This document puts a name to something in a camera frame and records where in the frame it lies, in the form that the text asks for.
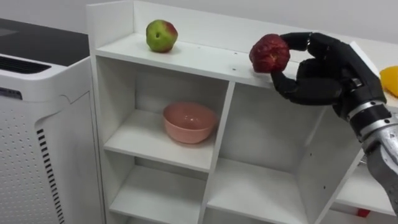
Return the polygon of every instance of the ventilation holes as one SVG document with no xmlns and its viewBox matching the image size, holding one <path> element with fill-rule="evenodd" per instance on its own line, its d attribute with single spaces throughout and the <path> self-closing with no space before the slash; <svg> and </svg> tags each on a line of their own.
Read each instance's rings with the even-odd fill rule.
<svg viewBox="0 0 398 224">
<path fill-rule="evenodd" d="M 57 211 L 59 224 L 64 224 L 65 219 L 63 217 L 62 207 L 60 198 L 58 196 L 57 182 L 55 181 L 54 173 L 51 166 L 50 155 L 47 149 L 47 143 L 45 141 L 44 130 L 40 129 L 37 132 L 37 139 L 39 140 L 40 149 L 42 151 L 42 156 L 44 160 L 45 170 L 47 172 L 47 178 L 49 180 L 49 185 L 51 188 L 52 197 L 54 200 L 55 210 Z"/>
</svg>

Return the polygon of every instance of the robotic hand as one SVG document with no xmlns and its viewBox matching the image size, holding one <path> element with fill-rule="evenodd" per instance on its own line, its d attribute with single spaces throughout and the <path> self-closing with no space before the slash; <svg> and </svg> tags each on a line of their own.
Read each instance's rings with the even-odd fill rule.
<svg viewBox="0 0 398 224">
<path fill-rule="evenodd" d="M 379 78 L 350 45 L 311 32 L 281 35 L 290 50 L 314 58 L 300 63 L 297 79 L 271 73 L 275 89 L 301 105 L 332 105 L 349 122 L 368 157 L 371 175 L 383 186 L 398 215 L 398 119 L 386 107 Z"/>
</svg>

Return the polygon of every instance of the pink bowl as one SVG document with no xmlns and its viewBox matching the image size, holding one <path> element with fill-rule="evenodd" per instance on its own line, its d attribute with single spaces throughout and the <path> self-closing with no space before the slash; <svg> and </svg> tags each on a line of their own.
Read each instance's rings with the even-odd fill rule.
<svg viewBox="0 0 398 224">
<path fill-rule="evenodd" d="M 217 117 L 209 108 L 197 103 L 178 102 L 163 110 L 167 134 L 174 140 L 196 144 L 205 140 L 217 123 Z"/>
</svg>

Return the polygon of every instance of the red apple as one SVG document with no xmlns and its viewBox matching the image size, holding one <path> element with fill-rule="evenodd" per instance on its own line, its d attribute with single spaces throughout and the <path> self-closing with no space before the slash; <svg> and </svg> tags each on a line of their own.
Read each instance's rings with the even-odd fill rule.
<svg viewBox="0 0 398 224">
<path fill-rule="evenodd" d="M 254 44 L 249 58 L 255 72 L 281 72 L 290 59 L 289 46 L 279 35 L 267 34 Z"/>
</svg>

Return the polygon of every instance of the shelf board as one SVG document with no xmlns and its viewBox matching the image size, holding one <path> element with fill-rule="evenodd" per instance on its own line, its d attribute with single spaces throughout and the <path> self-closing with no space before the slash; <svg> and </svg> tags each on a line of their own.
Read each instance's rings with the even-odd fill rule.
<svg viewBox="0 0 398 224">
<path fill-rule="evenodd" d="M 219 159 L 208 207 L 277 224 L 307 224 L 293 175 Z"/>
<path fill-rule="evenodd" d="M 127 224 L 159 224 L 159 222 L 151 222 L 151 221 L 142 220 L 142 219 L 139 219 L 139 218 L 130 218 L 127 221 Z"/>
<path fill-rule="evenodd" d="M 203 224 L 268 224 L 266 222 L 255 220 L 241 215 L 222 212 L 215 209 L 206 209 Z"/>
<path fill-rule="evenodd" d="M 367 224 L 365 218 L 329 210 L 321 224 Z"/>
<path fill-rule="evenodd" d="M 109 209 L 150 222 L 196 224 L 205 184 L 202 180 L 135 166 Z"/>
<path fill-rule="evenodd" d="M 202 172 L 210 169 L 214 137 L 197 145 L 175 142 L 165 132 L 163 116 L 135 110 L 105 143 L 106 150 Z"/>
<path fill-rule="evenodd" d="M 180 41 L 171 52 L 159 54 L 150 51 L 146 37 L 140 34 L 100 47 L 96 55 L 267 88 L 272 82 L 271 76 L 252 70 L 249 54 Z M 285 74 L 295 77 L 298 65 L 289 62 Z"/>
<path fill-rule="evenodd" d="M 395 215 L 388 196 L 366 166 L 358 166 L 336 199 L 337 203 Z"/>
</svg>

